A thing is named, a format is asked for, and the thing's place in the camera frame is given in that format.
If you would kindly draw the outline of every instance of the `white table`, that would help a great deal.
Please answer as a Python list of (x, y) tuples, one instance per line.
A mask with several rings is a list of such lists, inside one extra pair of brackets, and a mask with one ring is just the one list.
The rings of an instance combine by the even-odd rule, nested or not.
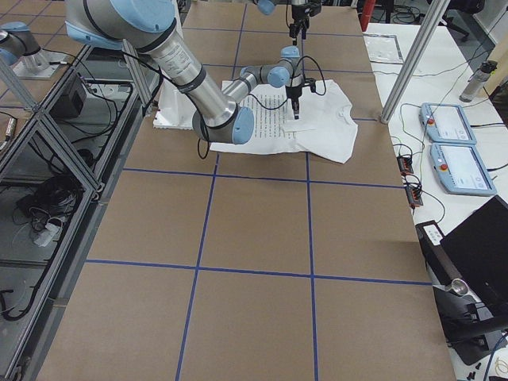
[[(402, 56), (406, 58), (410, 46), (418, 32), (418, 28), (419, 26), (417, 25), (370, 24), (367, 33), (396, 35)], [(466, 59), (456, 46), (448, 30), (445, 27), (438, 27), (414, 74), (434, 74), (446, 69), (451, 69), (460, 64), (463, 65), (453, 71), (438, 76), (413, 77), (402, 97), (401, 104), (413, 103), (420, 106), (423, 102), (442, 102), (470, 106), (485, 100), (487, 98), (485, 93), (468, 104), (459, 100), (460, 93), (466, 87), (467, 81), (472, 75), (472, 70), (465, 62)], [(387, 73), (398, 73), (402, 67), (402, 65), (390, 63), (371, 63), (371, 65), (375, 72), (383, 71)], [(375, 77), (379, 97), (384, 104), (397, 75), (376, 73)], [(409, 145), (414, 152), (419, 152), (422, 148), (421, 143), (402, 131), (400, 109), (401, 106), (399, 104), (396, 113), (390, 120), (389, 128), (391, 135), (400, 139), (403, 144)], [(420, 110), (417, 107), (404, 106), (402, 108), (402, 118), (408, 133), (418, 138), (423, 138), (423, 130), (418, 119), (419, 112)], [(488, 100), (477, 106), (467, 107), (465, 113), (472, 125), (501, 122), (501, 118)], [(478, 141), (476, 147), (483, 158), (483, 162), (488, 168), (500, 167), (508, 163), (508, 131), (506, 128), (492, 127), (475, 129), (474, 133)], [(424, 142), (425, 148), (423, 149), (423, 155), (416, 155), (414, 157), (413, 166), (416, 175), (421, 179), (423, 190), (433, 194), (444, 203), (446, 215), (439, 226), (443, 232), (447, 234), (465, 220), (474, 210), (480, 208), (489, 198), (446, 193), (439, 183), (434, 173), (433, 165), (431, 164), (429, 155), (430, 141), (425, 138)], [(503, 199), (508, 200), (508, 167), (500, 171), (491, 172), (491, 175), (493, 178), (497, 175), (494, 184), (498, 190), (498, 194)], [(424, 206), (415, 210), (414, 223), (417, 224), (428, 220), (438, 221), (442, 215), (442, 207), (439, 203), (426, 194), (422, 196), (422, 200)], [(476, 371), (476, 379), (483, 379), (483, 372), (487, 365), (488, 358), (483, 359), (481, 361), (482, 367), (476, 370), (474, 365), (470, 367), (465, 365), (454, 350), (450, 351), (450, 355), (458, 379), (465, 379), (470, 371)], [(508, 361), (508, 349), (504, 348), (497, 351), (495, 357), (497, 356)], [(490, 375), (495, 375), (493, 365), (491, 366)]]

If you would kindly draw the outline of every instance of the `brown table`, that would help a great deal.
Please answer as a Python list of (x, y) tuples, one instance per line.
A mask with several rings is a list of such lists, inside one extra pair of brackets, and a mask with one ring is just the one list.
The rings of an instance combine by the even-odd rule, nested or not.
[[(184, 37), (231, 79), (291, 43), (284, 11), (194, 2)], [(455, 379), (355, 11), (304, 51), (353, 104), (352, 158), (200, 160), (146, 120), (40, 381)]]

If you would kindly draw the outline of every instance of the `metal rack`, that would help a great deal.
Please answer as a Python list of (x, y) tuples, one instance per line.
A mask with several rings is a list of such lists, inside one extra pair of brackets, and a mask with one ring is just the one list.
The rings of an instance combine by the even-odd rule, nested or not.
[[(52, 117), (77, 75), (89, 84), (81, 113)], [(29, 380), (35, 379), (63, 316), (157, 78), (135, 60), (85, 47), (42, 102), (1, 60), (0, 79), (31, 113), (0, 156), (0, 299), (5, 304), (0, 307), (0, 380)], [(55, 209), (59, 217), (30, 204), (41, 198), (41, 188), (58, 187), (53, 183), (62, 178), (75, 190)], [(61, 226), (40, 247), (37, 238), (51, 218)]]

